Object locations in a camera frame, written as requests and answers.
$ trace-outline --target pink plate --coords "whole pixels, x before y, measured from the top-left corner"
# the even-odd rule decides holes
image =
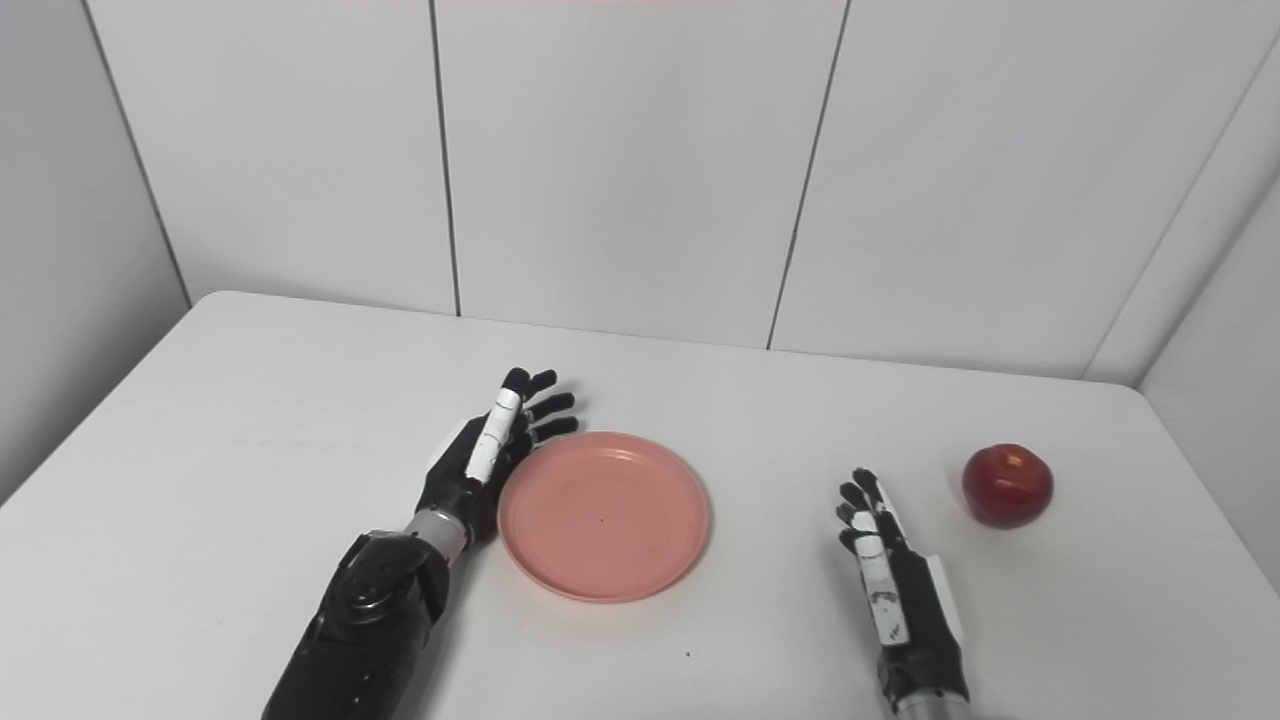
[[[659,445],[622,433],[557,439],[516,468],[498,532],[544,588],[588,602],[626,602],[675,583],[707,539],[694,473]]]

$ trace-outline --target fingertip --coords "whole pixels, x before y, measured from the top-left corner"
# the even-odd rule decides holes
[[[524,396],[529,389],[530,379],[529,370],[516,366],[507,372],[507,377],[502,380],[502,387]]]
[[[541,425],[535,425],[529,432],[534,436],[534,442],[547,442],[553,437],[564,436],[568,433],[577,432],[580,423],[577,418],[557,418],[543,423]]]
[[[563,413],[572,409],[576,401],[577,398],[573,397],[573,393],[562,392],[529,406],[527,410],[530,419],[538,421],[548,415],[554,415],[556,413]]]
[[[883,496],[879,491],[879,480],[876,474],[865,468],[859,468],[854,470],[854,482],[863,489],[867,495],[867,501],[873,505],[879,505],[884,502]]]
[[[855,539],[858,539],[858,533],[855,533],[852,529],[840,532],[840,544],[845,546],[845,548],[849,550],[849,552],[852,553],[858,552],[854,548]]]
[[[870,505],[867,502],[867,496],[863,495],[863,489],[854,483],[841,483],[840,497],[844,497],[858,510],[869,510]]]
[[[559,375],[556,374],[556,370],[548,369],[543,370],[541,373],[538,373],[536,375],[529,379],[529,386],[525,389],[525,400],[529,400],[530,397],[538,395],[539,392],[543,392],[544,389],[552,387],[558,380]]]

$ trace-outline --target robotic arm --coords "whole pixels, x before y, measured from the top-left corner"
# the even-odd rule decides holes
[[[937,556],[911,550],[869,470],[840,486],[840,542],[858,559],[876,620],[881,691],[902,720],[969,720],[960,621]]]
[[[444,612],[449,566],[493,536],[498,496],[516,465],[539,443],[577,429],[575,418],[535,425],[571,409],[571,393],[525,409],[556,379],[554,370],[530,377],[512,369],[493,409],[468,420],[431,465],[408,527],[356,538],[271,693],[264,720],[392,716],[431,626]]]

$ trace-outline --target white table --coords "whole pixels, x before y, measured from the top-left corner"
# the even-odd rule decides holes
[[[621,606],[484,548],[404,719],[882,717],[835,539],[856,465],[943,556],[979,717],[1280,717],[1280,600],[1130,389],[241,293],[204,300],[0,509],[0,717],[257,717],[348,543],[403,525],[513,364],[682,456],[710,544]],[[1002,441],[1057,478],[1012,532],[956,489]]]

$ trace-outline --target black forearm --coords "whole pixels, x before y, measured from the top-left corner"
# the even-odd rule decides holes
[[[879,679],[884,697],[895,712],[899,701],[922,691],[954,693],[968,701],[960,643],[947,625],[928,562],[906,550],[892,555],[890,565],[902,597],[911,642],[886,647],[881,653]]]
[[[361,536],[298,641],[264,720],[387,720],[444,612],[449,566],[406,533]]]

